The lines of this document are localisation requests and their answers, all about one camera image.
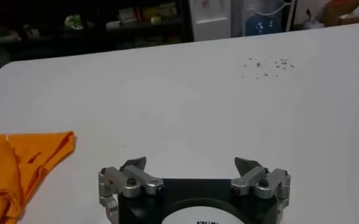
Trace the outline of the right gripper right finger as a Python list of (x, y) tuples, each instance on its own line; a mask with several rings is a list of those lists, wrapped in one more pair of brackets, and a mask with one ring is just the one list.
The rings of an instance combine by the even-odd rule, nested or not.
[(236, 157), (235, 166), (239, 178), (230, 181), (230, 194), (233, 198), (253, 196), (263, 202), (276, 199), (276, 212), (272, 221), (280, 223), (283, 210), (290, 204), (291, 176), (287, 170), (274, 169), (272, 172), (259, 162)]

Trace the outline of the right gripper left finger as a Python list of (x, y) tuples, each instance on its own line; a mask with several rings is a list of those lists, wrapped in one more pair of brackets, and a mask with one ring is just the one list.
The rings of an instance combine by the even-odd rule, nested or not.
[(129, 159), (120, 168), (104, 167), (98, 174), (99, 204), (105, 208), (110, 223), (119, 223), (118, 202), (115, 195), (136, 198), (145, 192), (148, 195), (161, 195), (165, 184), (161, 178), (153, 177), (144, 171), (145, 156)]

